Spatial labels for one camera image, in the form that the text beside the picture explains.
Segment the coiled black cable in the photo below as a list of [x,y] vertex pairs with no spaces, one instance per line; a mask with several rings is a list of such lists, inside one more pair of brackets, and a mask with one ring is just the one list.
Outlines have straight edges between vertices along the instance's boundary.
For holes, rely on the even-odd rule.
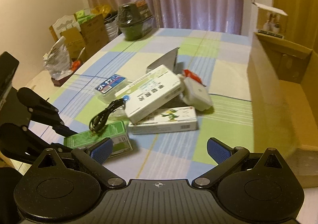
[[98,133],[106,125],[109,115],[115,112],[118,107],[124,105],[124,103],[125,102],[122,98],[111,102],[109,106],[107,106],[103,111],[91,119],[89,122],[89,129],[95,133]]

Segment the triangular cutout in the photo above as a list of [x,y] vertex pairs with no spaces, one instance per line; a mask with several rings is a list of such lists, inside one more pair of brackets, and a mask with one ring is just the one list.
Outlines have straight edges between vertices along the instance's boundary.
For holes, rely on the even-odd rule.
[[38,168],[52,167],[52,166],[56,166],[56,162],[54,158],[52,157],[52,155],[48,154],[48,155],[45,155],[44,159],[39,164]]
[[275,154],[270,154],[265,163],[266,167],[282,168]]

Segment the blue label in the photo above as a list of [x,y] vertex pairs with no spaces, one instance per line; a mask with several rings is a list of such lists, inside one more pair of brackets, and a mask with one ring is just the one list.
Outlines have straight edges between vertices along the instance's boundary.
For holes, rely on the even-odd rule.
[[105,94],[106,92],[111,90],[113,87],[117,86],[123,80],[125,80],[124,77],[114,74],[110,78],[106,79],[104,82],[99,84],[97,87],[95,87],[95,89]]
[[127,102],[129,100],[129,95],[124,95],[122,99],[124,99],[124,101]]

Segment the silver bolt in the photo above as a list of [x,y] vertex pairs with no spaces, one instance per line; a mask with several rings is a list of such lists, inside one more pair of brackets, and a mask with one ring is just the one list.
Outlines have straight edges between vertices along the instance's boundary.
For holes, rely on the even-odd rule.
[[199,186],[208,185],[210,180],[208,178],[200,177],[194,180],[194,182]]
[[112,186],[117,186],[117,185],[121,185],[124,181],[121,178],[112,177],[112,178],[109,178],[107,182]]

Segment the plaid tablecloth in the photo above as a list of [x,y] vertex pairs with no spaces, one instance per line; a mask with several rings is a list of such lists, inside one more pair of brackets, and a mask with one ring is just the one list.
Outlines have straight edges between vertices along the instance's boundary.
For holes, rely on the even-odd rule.
[[[195,177],[216,163],[206,142],[216,137],[231,147],[253,151],[253,120],[246,74],[250,45],[247,37],[189,29],[155,29],[143,39],[128,42],[120,35],[89,59],[50,99],[67,126],[88,130],[90,119],[105,108],[94,88],[117,73],[134,81],[164,53],[180,47],[177,66],[190,69],[207,86],[214,107],[198,113],[196,131],[132,135],[133,152],[107,160],[109,170],[131,178]],[[51,127],[34,123],[30,129],[45,141],[63,144]]]

